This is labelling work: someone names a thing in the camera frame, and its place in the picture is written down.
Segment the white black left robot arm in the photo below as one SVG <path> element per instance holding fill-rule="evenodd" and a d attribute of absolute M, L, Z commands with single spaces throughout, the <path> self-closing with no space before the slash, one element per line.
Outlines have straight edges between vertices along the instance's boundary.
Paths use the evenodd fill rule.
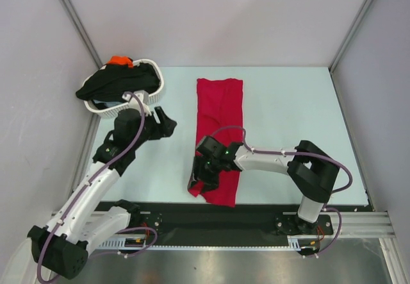
<path fill-rule="evenodd" d="M 170 137 L 177 126 L 162 107 L 150 110 L 146 91 L 125 92 L 123 98 L 129 106 L 118 113 L 114 129 L 97 148 L 83 180 L 47 224 L 33 226 L 28 232 L 39 283 L 75 278 L 93 252 L 117 233 L 141 231 L 158 236 L 155 229 L 143 224 L 139 206 L 123 199 L 96 221 L 88 221 L 135 160 L 137 149 L 147 141 Z M 55 278 L 45 279 L 43 269 L 54 273 Z"/>

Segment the red t shirt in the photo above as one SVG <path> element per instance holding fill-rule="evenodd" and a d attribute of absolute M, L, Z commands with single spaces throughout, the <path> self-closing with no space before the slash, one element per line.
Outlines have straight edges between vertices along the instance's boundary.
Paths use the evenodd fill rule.
<path fill-rule="evenodd" d="M 197 80 L 197 129 L 196 143 L 206 135 L 212 135 L 223 145 L 241 142 L 243 132 L 243 81 L 234 78 L 223 80 Z M 206 191 L 203 181 L 194 182 L 188 192 L 202 196 L 207 203 L 235 207 L 240 173 L 221 172 L 217 189 Z"/>

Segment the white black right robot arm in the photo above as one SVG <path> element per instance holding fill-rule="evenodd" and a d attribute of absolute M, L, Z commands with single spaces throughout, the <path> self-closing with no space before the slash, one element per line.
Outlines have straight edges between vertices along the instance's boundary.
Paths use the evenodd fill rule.
<path fill-rule="evenodd" d="M 340 168 L 314 143 L 302 140 L 295 149 L 257 150 L 244 142 L 223 145 L 212 136 L 205 136 L 195 148 L 190 190 L 200 185 L 210 192 L 221 185 L 223 172 L 266 171 L 288 176 L 302 193 L 297 214 L 275 220 L 281 233 L 307 235 L 318 227 L 322 208 L 329 202 Z"/>

